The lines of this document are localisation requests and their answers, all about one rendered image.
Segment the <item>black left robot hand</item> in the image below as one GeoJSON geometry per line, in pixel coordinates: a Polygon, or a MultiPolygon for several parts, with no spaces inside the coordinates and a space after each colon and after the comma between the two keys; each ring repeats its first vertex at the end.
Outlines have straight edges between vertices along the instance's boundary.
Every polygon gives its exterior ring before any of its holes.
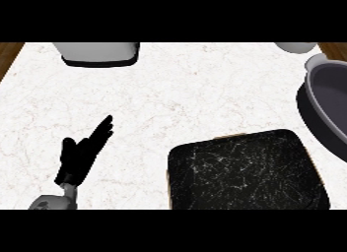
{"type": "Polygon", "coordinates": [[[61,186],[70,184],[78,186],[87,176],[96,155],[104,149],[109,137],[112,136],[112,116],[108,115],[96,126],[90,136],[78,143],[67,137],[61,142],[59,170],[53,183],[61,186]]]}

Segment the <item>black scratched tray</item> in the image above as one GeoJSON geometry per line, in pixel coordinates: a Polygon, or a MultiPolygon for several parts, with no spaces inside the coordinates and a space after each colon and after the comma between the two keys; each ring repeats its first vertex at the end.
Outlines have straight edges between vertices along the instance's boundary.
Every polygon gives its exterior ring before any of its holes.
{"type": "Polygon", "coordinates": [[[296,133],[278,129],[175,147],[175,210],[326,210],[323,182],[296,133]]]}

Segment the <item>grey pot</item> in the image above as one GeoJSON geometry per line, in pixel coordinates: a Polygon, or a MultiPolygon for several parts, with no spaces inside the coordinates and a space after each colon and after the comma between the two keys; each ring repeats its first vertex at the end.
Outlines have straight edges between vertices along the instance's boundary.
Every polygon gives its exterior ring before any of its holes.
{"type": "Polygon", "coordinates": [[[303,124],[320,144],[347,162],[347,62],[318,53],[303,68],[296,94],[303,124]]]}

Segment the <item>pale grey appliance black base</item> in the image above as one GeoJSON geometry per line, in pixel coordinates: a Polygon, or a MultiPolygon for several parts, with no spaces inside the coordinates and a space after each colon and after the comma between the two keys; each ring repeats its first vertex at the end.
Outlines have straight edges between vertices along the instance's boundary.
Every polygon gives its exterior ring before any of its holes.
{"type": "Polygon", "coordinates": [[[71,67],[124,67],[138,59],[138,42],[55,42],[53,47],[71,67]]]}

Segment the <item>pale grey round object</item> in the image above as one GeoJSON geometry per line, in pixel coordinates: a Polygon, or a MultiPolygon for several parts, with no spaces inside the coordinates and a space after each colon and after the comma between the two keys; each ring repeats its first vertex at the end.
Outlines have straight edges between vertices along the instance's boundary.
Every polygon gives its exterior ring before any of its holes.
{"type": "Polygon", "coordinates": [[[315,47],[314,42],[277,42],[275,45],[289,53],[303,54],[308,53],[315,47]]]}

